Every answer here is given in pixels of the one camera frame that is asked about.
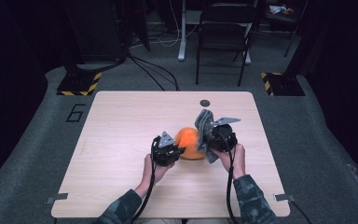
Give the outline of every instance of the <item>yellow and black hazard tape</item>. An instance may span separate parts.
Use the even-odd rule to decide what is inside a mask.
[[[95,88],[97,88],[98,81],[100,80],[102,73],[98,73],[95,75],[94,79],[92,80],[91,85],[87,91],[57,91],[57,95],[67,95],[67,96],[75,96],[75,95],[92,95]]]
[[[282,73],[261,73],[261,77],[263,78],[264,87],[266,88],[268,95],[274,95],[274,92],[272,91],[271,85],[269,84],[268,76],[275,75],[275,76],[281,76]]]

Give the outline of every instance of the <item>orange pumpkin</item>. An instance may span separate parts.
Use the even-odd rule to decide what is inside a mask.
[[[182,158],[188,160],[200,160],[205,158],[204,151],[197,151],[199,144],[197,141],[200,138],[200,133],[195,128],[183,128],[175,136],[175,144],[178,147],[185,147],[185,152],[181,155]]]

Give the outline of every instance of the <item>table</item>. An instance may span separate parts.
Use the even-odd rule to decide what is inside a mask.
[[[258,0],[254,1],[254,6],[257,6]],[[200,24],[200,14],[201,11],[197,10],[187,10],[186,9],[186,0],[183,0],[182,2],[182,36],[179,46],[179,54],[178,54],[178,61],[182,62],[185,60],[186,55],[186,25],[187,24]],[[244,24],[246,26],[245,35],[248,34],[248,32],[251,29],[252,24]],[[251,56],[248,54],[246,55],[245,64],[251,64]]]
[[[144,158],[153,139],[163,131],[174,137],[195,127],[201,100],[214,119],[238,118],[231,123],[246,148],[246,171],[278,217],[288,216],[284,193],[255,100],[244,91],[100,91],[96,94],[79,136],[59,193],[54,217],[98,217],[107,206],[141,181]],[[179,160],[153,188],[141,214],[147,218],[229,217],[226,205],[227,172],[220,161]],[[240,215],[235,190],[231,206]]]

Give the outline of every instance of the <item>person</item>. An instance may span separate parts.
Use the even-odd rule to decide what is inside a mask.
[[[224,168],[228,171],[230,168],[230,157],[226,152],[220,152],[213,149],[213,152],[219,157]],[[237,199],[241,210],[241,223],[280,223],[274,212],[270,209],[267,200],[264,198],[263,191],[257,186],[250,175],[245,170],[245,149],[243,145],[237,144],[231,151],[234,157],[233,185],[237,192]],[[135,189],[129,189],[124,195],[112,202],[100,217],[93,222],[94,224],[118,224],[131,223],[132,217],[142,204],[142,199],[146,195],[149,184],[151,169],[150,154],[145,157],[144,172],[141,183]],[[155,183],[173,168],[174,163],[169,166],[158,166],[155,170]],[[180,219],[151,219],[144,223],[182,223]],[[228,219],[190,219],[187,223],[228,223]]]

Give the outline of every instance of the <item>sleeve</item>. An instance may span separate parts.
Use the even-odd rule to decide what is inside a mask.
[[[234,180],[242,223],[280,223],[250,175]]]
[[[112,202],[93,224],[131,223],[132,217],[142,203],[142,199],[130,189],[123,196]]]

